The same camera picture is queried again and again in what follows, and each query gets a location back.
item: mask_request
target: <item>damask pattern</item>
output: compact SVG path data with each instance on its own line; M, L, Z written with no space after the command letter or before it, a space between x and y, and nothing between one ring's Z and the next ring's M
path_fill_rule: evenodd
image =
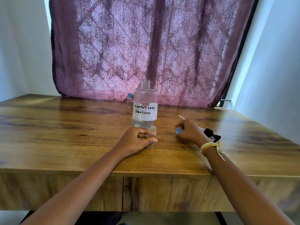
M53 79L66 96L213 107L254 0L50 0Z

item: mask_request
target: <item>forearm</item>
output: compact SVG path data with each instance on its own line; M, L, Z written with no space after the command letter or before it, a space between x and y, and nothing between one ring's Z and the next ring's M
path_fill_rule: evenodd
M226 155L222 154L225 159L223 161L216 148L211 147L206 150L205 156L244 224L294 224Z
M57 193L22 225L73 225L123 157L114 148Z

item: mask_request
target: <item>left hand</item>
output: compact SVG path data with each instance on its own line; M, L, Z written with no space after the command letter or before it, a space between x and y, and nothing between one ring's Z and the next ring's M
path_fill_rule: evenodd
M138 127L130 127L114 147L124 157L133 155L141 149L157 142L156 138L149 138L150 130Z

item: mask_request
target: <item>small clear bottle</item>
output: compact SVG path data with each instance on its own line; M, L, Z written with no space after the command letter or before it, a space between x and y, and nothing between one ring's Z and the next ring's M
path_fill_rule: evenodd
M127 94L127 109L132 109L133 102L132 102L132 94L129 92Z
M152 125L150 127L150 133L149 133L149 138L156 138L156 126L155 125ZM147 146L147 149L154 149L154 144L151 144L149 146Z
M150 103L157 103L158 91L150 88L150 80L143 80L142 86L137 87L134 90L133 105L136 103L142 104L143 106L149 106ZM154 125L153 121L139 121L136 119L132 120L132 126L150 129Z

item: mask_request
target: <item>hand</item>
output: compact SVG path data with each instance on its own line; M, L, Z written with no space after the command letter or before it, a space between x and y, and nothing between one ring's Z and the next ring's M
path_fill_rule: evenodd
M138 127L130 127L114 147L121 151L124 157L133 155L139 150L157 142L155 138L149 138L150 130Z
M195 122L189 119L181 120L175 127L180 127L183 130L176 134L179 139L197 144L198 147L201 147L205 143L213 142L199 129L199 126Z

